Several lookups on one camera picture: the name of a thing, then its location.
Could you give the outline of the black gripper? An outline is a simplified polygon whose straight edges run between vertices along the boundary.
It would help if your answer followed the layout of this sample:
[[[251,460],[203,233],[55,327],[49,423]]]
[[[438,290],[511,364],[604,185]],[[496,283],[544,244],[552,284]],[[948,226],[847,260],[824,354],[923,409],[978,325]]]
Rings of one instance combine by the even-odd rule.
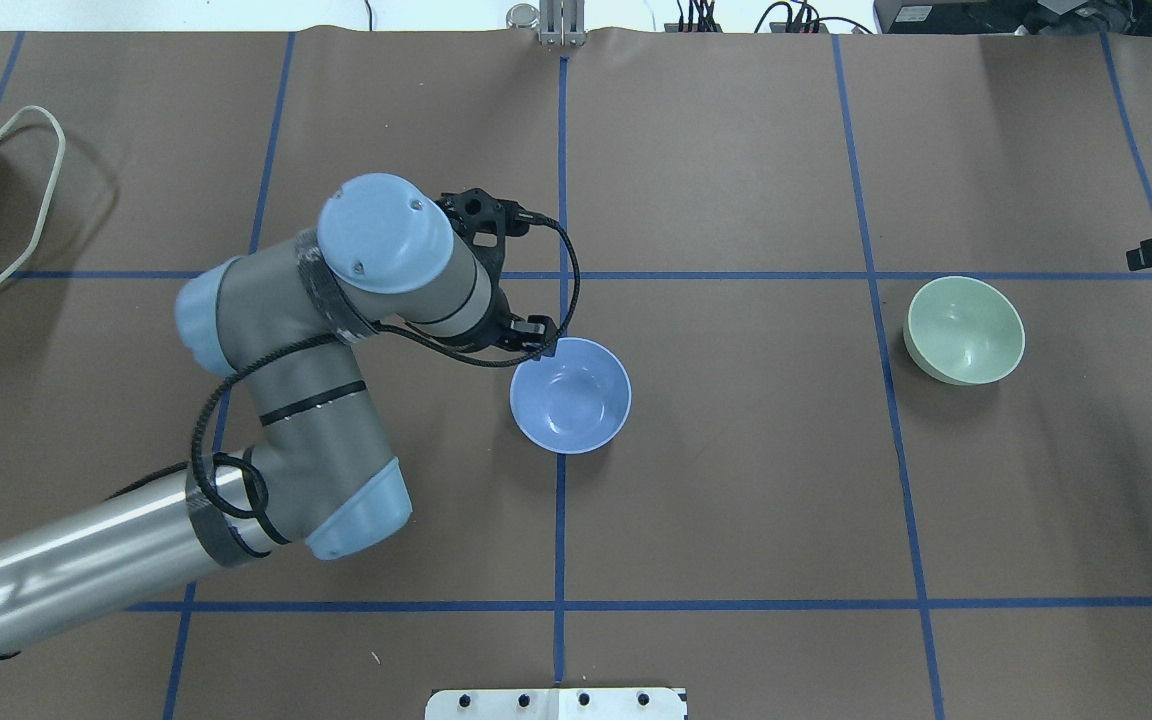
[[[500,288],[506,240],[522,236],[529,227],[518,218],[522,209],[517,202],[495,199],[480,188],[472,188],[460,194],[444,192],[435,204],[479,265],[465,306],[450,316],[454,327],[465,325],[465,328],[456,334],[438,331],[435,340],[457,351],[495,347],[529,357],[556,354],[556,320],[547,314],[511,313],[506,291]]]

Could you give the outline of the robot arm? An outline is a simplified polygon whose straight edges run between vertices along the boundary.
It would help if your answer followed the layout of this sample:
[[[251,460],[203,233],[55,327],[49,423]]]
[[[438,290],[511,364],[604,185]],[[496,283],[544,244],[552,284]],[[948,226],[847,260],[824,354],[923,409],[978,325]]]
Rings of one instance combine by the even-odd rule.
[[[187,458],[86,511],[0,541],[0,662],[285,544],[353,555],[412,503],[353,346],[393,334],[471,366],[556,351],[561,323],[500,288],[506,242],[558,219],[480,188],[430,199],[393,174],[348,179],[296,237],[225,262],[175,300],[180,342],[221,381]]]

